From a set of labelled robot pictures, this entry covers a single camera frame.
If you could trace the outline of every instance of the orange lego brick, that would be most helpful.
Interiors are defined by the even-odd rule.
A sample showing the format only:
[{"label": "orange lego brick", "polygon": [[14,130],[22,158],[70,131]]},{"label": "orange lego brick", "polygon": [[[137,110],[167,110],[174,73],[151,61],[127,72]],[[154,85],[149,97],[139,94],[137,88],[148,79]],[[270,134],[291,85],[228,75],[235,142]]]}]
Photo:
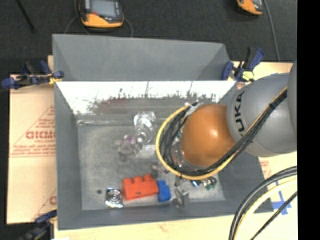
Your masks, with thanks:
[{"label": "orange lego brick", "polygon": [[151,174],[143,177],[125,178],[122,181],[122,193],[125,200],[133,200],[156,195],[159,192],[157,181],[152,178]]}]

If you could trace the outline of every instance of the black cable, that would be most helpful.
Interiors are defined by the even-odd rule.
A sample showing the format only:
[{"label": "black cable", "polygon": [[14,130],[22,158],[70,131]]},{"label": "black cable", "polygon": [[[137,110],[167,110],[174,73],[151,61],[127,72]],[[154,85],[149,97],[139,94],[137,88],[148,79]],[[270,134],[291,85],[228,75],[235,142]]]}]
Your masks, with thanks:
[{"label": "black cable", "polygon": [[[217,162],[215,162],[214,164],[212,164],[211,166],[205,168],[205,169],[197,169],[191,172],[183,172],[185,175],[188,176],[198,176],[198,175],[204,175],[207,174],[211,171],[216,170],[218,167],[220,167],[227,159],[229,159],[231,156],[234,156],[233,159],[235,159],[236,157],[238,157],[246,148],[247,146],[252,142],[253,138],[256,136],[256,134],[258,133],[259,129],[262,127],[263,123],[267,120],[268,116],[271,114],[271,112],[287,97],[287,89],[285,88],[278,96],[275,100],[273,100],[269,106],[265,109],[265,111],[259,116],[259,118],[256,120],[256,122],[254,123],[254,125],[244,134],[244,136],[223,156],[221,157]],[[171,149],[168,148],[168,142],[167,141],[172,141],[176,136],[172,136],[172,128],[174,128],[177,124],[177,121],[180,121],[181,118],[183,118],[183,116],[185,115],[186,110],[182,111],[180,114],[178,114],[169,124],[168,126],[168,130],[165,131],[164,135],[165,137],[162,138],[162,140],[166,140],[165,143],[163,143],[163,141],[160,141],[160,148],[162,147],[163,144],[165,144],[165,148],[164,148],[164,152],[162,153],[162,157],[164,158],[164,160],[166,160],[166,158],[169,157],[171,163],[173,161],[172,158],[172,154],[171,154]],[[173,167],[175,170],[177,170],[179,172],[179,168],[178,167]]]},{"label": "black cable", "polygon": [[278,42],[277,42],[277,39],[276,39],[276,32],[275,32],[275,28],[274,28],[274,23],[273,23],[272,18],[271,18],[271,14],[270,14],[270,11],[269,11],[269,6],[267,4],[267,1],[263,0],[263,2],[264,2],[265,8],[266,8],[266,13],[267,13],[267,15],[269,17],[269,21],[270,21],[270,25],[271,25],[271,31],[272,31],[272,37],[273,37],[276,56],[277,56],[278,61],[280,61],[280,56],[279,56],[279,52],[278,52]]},{"label": "black cable", "polygon": [[275,183],[276,181],[283,180],[285,178],[295,176],[298,173],[298,167],[292,166],[289,168],[286,168],[282,171],[279,171],[269,177],[268,179],[264,180],[261,184],[259,184],[254,190],[252,190],[246,198],[242,201],[241,205],[239,206],[238,210],[236,211],[231,227],[229,232],[229,240],[234,240],[235,232],[238,227],[239,222],[241,221],[241,217],[243,213],[247,210],[248,206],[250,206],[250,203],[252,200],[257,198],[257,195],[267,186],[270,184]]},{"label": "black cable", "polygon": [[281,212],[288,204],[291,203],[293,199],[298,195],[298,191],[296,191],[292,196],[288,198],[287,201],[285,201],[279,209],[266,221],[266,223],[255,233],[255,235],[250,239],[254,240]]},{"label": "black cable", "polygon": [[211,171],[216,170],[220,167],[227,159],[234,155],[233,159],[238,157],[252,142],[256,134],[258,133],[259,129],[262,127],[263,123],[267,120],[268,116],[271,112],[287,97],[287,89],[282,91],[277,99],[275,99],[269,107],[260,115],[260,117],[256,120],[255,124],[243,135],[243,137],[217,162],[212,164],[211,166],[207,167],[206,169],[196,170],[193,172],[186,172],[184,174],[189,176],[200,175],[200,174],[207,174]]}]

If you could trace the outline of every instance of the blue lego brick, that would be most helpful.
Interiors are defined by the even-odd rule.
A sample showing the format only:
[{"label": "blue lego brick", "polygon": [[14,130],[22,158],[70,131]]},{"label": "blue lego brick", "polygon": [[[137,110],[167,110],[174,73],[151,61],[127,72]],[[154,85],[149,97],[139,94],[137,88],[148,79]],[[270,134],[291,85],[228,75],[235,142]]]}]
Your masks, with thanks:
[{"label": "blue lego brick", "polygon": [[157,198],[159,202],[169,201],[171,199],[171,192],[169,186],[162,179],[156,181],[159,192],[157,193]]}]

